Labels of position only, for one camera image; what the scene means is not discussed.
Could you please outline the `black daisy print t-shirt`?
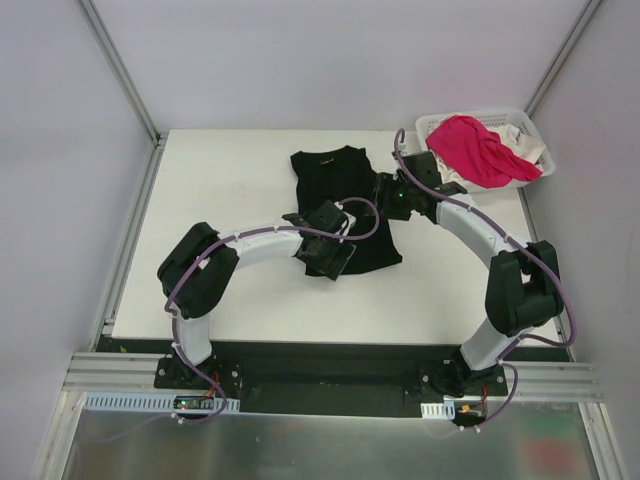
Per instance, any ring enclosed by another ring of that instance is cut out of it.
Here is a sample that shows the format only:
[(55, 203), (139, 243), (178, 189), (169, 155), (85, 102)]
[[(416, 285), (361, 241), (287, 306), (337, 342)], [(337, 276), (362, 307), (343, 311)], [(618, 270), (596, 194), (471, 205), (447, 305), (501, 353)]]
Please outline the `black daisy print t-shirt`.
[[(291, 155), (290, 160), (297, 176), (296, 198), (300, 213), (315, 210), (327, 200), (373, 199), (377, 173), (363, 147), (346, 145), (328, 152), (299, 151)], [(348, 203), (345, 210), (356, 218), (351, 234), (363, 235), (373, 226), (378, 227), (371, 237), (355, 243), (355, 252), (343, 270), (345, 275), (370, 273), (403, 261), (385, 217), (376, 222), (371, 209), (360, 202)]]

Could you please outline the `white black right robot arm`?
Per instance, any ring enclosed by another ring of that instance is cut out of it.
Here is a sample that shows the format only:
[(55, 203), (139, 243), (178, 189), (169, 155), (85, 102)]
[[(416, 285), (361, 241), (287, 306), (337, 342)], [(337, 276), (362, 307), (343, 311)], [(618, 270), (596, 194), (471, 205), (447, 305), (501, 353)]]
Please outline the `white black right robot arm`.
[(563, 311), (555, 248), (508, 235), (464, 187), (442, 181), (431, 154), (407, 156), (395, 173), (378, 174), (372, 200), (389, 220), (407, 221), (414, 213), (426, 217), (456, 236), (488, 270), (486, 318), (432, 376), (436, 391), (473, 394), (520, 339)]

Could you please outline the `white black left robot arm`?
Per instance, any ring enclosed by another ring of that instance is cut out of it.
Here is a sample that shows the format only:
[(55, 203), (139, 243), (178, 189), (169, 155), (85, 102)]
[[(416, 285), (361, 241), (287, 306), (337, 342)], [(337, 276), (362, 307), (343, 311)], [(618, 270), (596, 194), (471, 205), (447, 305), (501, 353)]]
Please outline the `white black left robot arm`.
[(224, 236), (208, 223), (193, 225), (160, 264), (157, 278), (175, 318), (174, 348), (181, 349), (176, 375), (188, 388), (211, 377), (210, 314), (233, 274), (278, 258), (296, 258), (331, 280), (337, 279), (356, 246), (345, 239), (357, 220), (339, 203), (326, 201), (305, 214), (286, 214), (253, 234)]

